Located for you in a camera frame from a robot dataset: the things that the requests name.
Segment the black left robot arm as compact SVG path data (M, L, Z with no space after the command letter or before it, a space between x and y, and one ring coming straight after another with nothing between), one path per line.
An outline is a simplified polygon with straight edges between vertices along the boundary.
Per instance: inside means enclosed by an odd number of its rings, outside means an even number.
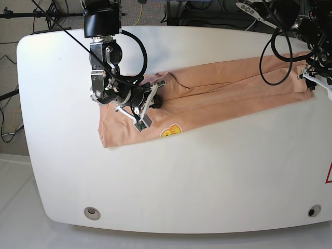
M236 6L245 13L274 28L268 45L281 61L293 65L305 61L307 66L299 78L304 78L310 89L316 85L327 90L331 97L331 1L309 1L309 12L300 14L304 4L297 1L237 1ZM279 54L275 47L277 36L288 33L307 44L310 53L303 56Z

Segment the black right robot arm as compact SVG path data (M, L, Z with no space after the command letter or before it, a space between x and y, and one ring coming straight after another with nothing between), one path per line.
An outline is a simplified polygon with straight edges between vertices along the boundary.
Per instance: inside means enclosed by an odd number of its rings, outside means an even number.
M138 37L121 28L120 1L81 1L84 11L84 36L90 38L91 93L100 105L115 104L119 111L133 121L138 131L151 126L147 115L149 108L160 108L162 98L157 90L165 81L143 83L147 69L147 52ZM113 38L123 34L139 45L143 54L143 67L134 76L123 76L119 63L122 49Z

